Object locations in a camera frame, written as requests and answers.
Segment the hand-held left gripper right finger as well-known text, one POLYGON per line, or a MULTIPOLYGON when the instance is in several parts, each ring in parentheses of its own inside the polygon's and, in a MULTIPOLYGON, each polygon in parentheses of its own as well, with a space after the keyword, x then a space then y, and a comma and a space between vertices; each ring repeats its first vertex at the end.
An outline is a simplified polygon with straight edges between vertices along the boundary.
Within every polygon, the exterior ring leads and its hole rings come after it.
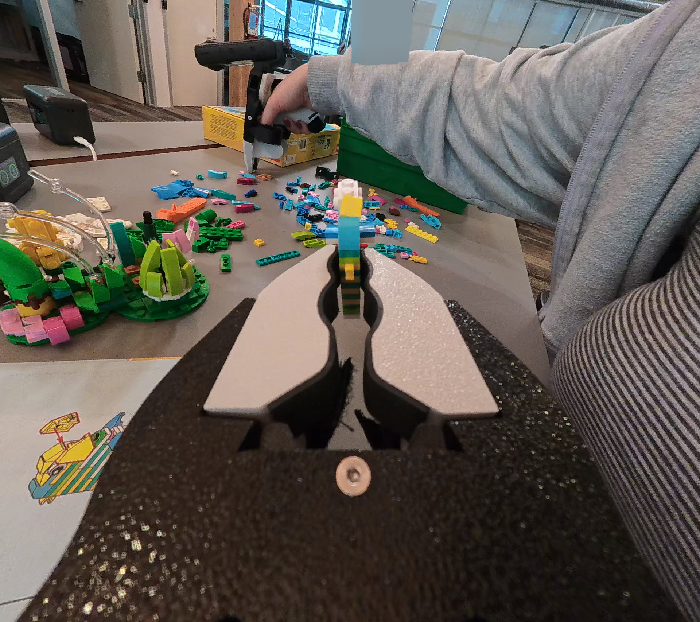
POLYGON ((376 250, 365 252, 364 397, 378 421, 493 417, 498 405, 442 296, 376 250))

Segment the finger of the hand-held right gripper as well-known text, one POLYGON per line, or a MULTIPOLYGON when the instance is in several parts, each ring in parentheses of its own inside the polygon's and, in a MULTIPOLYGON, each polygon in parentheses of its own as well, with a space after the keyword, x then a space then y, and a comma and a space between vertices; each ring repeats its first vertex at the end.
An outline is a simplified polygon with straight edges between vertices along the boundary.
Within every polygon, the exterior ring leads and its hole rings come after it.
POLYGON ((243 141, 243 156, 246 172, 255 172, 261 159, 278 161, 283 158, 288 148, 288 141, 282 140, 279 145, 261 143, 260 141, 243 141))

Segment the striped brick fish model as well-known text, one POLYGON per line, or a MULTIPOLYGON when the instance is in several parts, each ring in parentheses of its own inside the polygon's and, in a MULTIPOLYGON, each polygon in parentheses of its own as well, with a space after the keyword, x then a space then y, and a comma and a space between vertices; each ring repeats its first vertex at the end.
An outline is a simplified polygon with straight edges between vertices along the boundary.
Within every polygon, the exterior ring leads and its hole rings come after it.
POLYGON ((375 236, 374 220, 363 209, 360 219, 339 219, 339 209, 327 212, 326 240, 338 247, 339 279, 342 297, 342 312, 346 317, 358 317, 361 313, 361 246, 375 236))

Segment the brick instruction booklet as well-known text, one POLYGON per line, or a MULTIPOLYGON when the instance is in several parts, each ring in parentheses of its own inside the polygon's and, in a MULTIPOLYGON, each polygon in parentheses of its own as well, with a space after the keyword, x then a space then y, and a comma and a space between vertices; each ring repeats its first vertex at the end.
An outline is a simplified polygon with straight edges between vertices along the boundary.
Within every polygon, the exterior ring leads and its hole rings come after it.
POLYGON ((65 436, 80 439, 119 413, 125 423, 178 361, 52 361, 1 365, 1 620, 15 621, 69 545, 91 492, 40 505, 29 492, 39 457, 57 440, 40 434, 77 412, 65 436))

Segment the person's right forearm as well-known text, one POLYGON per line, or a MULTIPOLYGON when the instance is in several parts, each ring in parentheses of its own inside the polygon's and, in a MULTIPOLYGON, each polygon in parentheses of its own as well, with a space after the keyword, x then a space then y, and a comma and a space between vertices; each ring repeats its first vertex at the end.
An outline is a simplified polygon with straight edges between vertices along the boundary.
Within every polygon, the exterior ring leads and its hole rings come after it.
POLYGON ((307 64, 313 107, 427 179, 493 213, 553 228, 580 133, 563 115, 575 44, 517 49, 496 62, 463 51, 413 51, 361 65, 354 52, 307 64))

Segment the grey desk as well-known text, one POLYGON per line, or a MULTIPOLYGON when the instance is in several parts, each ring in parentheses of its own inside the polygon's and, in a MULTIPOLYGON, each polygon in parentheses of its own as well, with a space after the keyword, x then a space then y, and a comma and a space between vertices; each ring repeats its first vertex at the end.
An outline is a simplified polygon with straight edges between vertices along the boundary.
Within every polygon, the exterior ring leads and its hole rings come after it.
MULTIPOLYGON (((105 197, 111 216, 141 221, 142 213, 156 213, 166 201, 158 200, 151 189, 179 177, 195 180, 209 169, 226 171, 227 180, 205 178, 205 185, 238 194, 237 174, 244 169, 240 152, 208 144, 197 122, 144 122, 97 124, 92 161, 83 147, 66 148, 40 136, 30 123, 14 125, 28 162, 51 178, 63 180, 84 197, 105 197)), ((255 198, 260 209, 241 216, 245 222, 244 241, 230 246, 232 272, 221 273, 218 256, 197 254, 197 267, 209 280, 209 298, 198 311, 167 322, 134 322, 112 316, 85 337, 57 347, 19 347, 1 338, 2 362, 48 362, 50 360, 135 359, 182 356, 204 338, 234 307, 247 297, 256 297, 276 276, 296 262, 287 261, 258 268, 263 256, 253 244, 255 238, 271 239, 273 248, 295 247, 284 243, 285 234, 296 229, 284 217, 272 198, 273 191, 301 175, 305 182, 314 178, 316 164, 301 163, 279 168, 269 163, 260 172, 272 174, 261 182, 255 198)), ((435 244, 420 238, 411 240, 424 255, 426 265, 408 262, 405 266, 423 277, 444 299, 457 301, 507 349, 547 383, 549 360, 540 332, 533 294, 526 272, 520 240, 510 218, 484 213, 469 207, 465 215, 442 212, 442 229, 435 244)))

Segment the person's right hand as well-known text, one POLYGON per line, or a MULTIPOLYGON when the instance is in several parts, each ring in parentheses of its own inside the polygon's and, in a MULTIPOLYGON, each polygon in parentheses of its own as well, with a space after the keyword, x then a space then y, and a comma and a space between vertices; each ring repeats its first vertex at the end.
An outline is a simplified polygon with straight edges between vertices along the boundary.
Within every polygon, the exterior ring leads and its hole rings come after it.
POLYGON ((288 114, 306 108, 313 109, 308 86, 309 64, 290 73, 269 97, 260 123, 272 126, 280 114, 288 114))

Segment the yellow brick set box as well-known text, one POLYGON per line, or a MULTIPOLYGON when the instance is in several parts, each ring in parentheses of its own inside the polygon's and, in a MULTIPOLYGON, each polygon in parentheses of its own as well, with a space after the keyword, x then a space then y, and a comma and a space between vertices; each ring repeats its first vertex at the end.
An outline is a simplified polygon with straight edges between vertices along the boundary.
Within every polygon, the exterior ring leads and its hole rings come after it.
MULTIPOLYGON (((243 152, 245 108, 228 106, 203 106, 202 119, 204 137, 219 145, 243 152)), ((316 161, 339 154, 340 129, 336 125, 326 125, 318 134, 292 134, 284 154, 268 155, 262 158, 267 163, 280 167, 316 161)))

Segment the white door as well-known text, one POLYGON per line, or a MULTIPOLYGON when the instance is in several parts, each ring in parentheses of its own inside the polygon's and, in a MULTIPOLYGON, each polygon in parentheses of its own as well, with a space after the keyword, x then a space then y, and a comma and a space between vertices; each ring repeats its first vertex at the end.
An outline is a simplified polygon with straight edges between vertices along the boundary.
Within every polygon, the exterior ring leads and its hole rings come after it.
POLYGON ((165 0, 164 44, 170 99, 175 106, 217 105, 221 78, 197 62, 194 48, 223 40, 223 0, 165 0))

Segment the pile of colourful bricks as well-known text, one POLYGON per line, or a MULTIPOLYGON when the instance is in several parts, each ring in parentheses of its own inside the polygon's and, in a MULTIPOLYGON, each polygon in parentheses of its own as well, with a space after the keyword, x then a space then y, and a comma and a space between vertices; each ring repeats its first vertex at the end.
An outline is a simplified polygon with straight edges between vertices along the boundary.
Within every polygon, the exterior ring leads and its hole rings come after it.
MULTIPOLYGON (((299 250, 301 253, 299 258, 287 261, 296 262, 302 257, 303 250, 315 252, 334 248, 338 251, 337 245, 328 242, 325 234, 325 218, 327 212, 333 208, 333 191, 337 187, 337 182, 338 180, 332 180, 307 184, 304 182, 303 177, 298 177, 293 182, 287 182, 284 189, 272 192, 275 206, 280 212, 279 218, 284 217, 288 223, 296 225, 296 229, 293 231, 288 232, 285 228, 282 229, 282 232, 285 234, 284 243, 294 241, 295 247, 291 250, 299 250), (315 233, 317 238, 325 239, 326 246, 316 250, 306 249, 303 246, 303 242, 297 242, 291 237, 293 232, 303 231, 310 231, 315 233)), ((390 202, 381 197, 372 188, 366 191, 365 194, 366 197, 363 197, 365 207, 363 213, 369 214, 369 219, 374 220, 375 236, 366 240, 366 243, 361 246, 361 252, 374 250, 389 259, 410 260, 419 264, 427 264, 428 260, 425 256, 419 250, 416 250, 414 245, 411 245, 412 241, 405 240, 406 236, 408 238, 414 236, 406 233, 405 229, 407 226, 415 225, 426 232, 438 236, 437 232, 442 226, 440 218, 411 211, 405 205, 403 198, 397 198, 394 202, 390 202)), ((256 247, 258 252, 263 253, 262 257, 290 251, 287 250, 286 245, 273 248, 271 239, 264 241, 266 243, 265 246, 261 248, 256 247)))

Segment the pile of green bricks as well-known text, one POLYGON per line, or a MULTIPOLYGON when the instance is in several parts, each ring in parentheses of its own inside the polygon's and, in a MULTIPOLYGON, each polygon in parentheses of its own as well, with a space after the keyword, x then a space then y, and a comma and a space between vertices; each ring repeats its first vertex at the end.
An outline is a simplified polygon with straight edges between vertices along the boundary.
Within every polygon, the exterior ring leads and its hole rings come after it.
POLYGON ((242 242, 242 229, 230 227, 229 218, 217 215, 213 209, 205 209, 189 217, 183 226, 194 253, 228 253, 233 242, 242 242))

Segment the cluster of blue bricks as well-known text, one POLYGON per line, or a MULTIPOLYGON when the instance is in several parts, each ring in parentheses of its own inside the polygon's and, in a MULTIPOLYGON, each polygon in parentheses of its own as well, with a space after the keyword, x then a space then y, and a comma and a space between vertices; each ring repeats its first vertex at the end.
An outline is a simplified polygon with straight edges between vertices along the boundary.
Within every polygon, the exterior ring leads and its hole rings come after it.
POLYGON ((190 180, 175 180, 167 185, 160 185, 151 189, 157 197, 163 201, 176 198, 208 198, 211 191, 195 187, 190 180))

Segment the stacked green plastic bins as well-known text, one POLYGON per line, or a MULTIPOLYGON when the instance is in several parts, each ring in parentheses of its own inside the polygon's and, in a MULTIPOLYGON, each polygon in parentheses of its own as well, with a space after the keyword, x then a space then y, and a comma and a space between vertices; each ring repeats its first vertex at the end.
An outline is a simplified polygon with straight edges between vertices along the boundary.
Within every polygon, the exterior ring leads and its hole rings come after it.
POLYGON ((337 172, 400 196, 409 195, 431 208, 461 215, 468 207, 467 202, 428 180, 418 166, 391 156, 344 119, 340 124, 337 172))

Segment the brick flower model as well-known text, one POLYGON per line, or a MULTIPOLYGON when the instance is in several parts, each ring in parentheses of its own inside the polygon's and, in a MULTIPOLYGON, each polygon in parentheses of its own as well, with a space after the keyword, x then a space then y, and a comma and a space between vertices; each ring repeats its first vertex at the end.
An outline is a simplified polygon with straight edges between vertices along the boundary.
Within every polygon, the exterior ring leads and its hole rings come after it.
MULTIPOLYGON (((31 213, 54 218, 45 210, 31 213)), ((29 233, 65 247, 53 224, 16 217, 6 222, 4 233, 29 233)), ((182 318, 204 304, 209 284, 186 256, 183 231, 149 216, 136 231, 127 232, 121 223, 110 227, 121 265, 102 264, 88 242, 77 252, 94 266, 95 277, 62 252, 2 239, 1 335, 16 346, 58 346, 112 314, 159 322, 182 318)))

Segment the person's grey sweatshirt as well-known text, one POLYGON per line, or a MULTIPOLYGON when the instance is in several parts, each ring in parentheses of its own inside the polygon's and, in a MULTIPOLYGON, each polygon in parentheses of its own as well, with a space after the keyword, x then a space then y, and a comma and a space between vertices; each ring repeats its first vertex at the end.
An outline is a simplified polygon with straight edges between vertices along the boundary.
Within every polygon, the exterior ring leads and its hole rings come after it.
POLYGON ((637 22, 640 40, 584 142, 540 312, 552 362, 608 303, 649 282, 699 216, 699 0, 637 22))

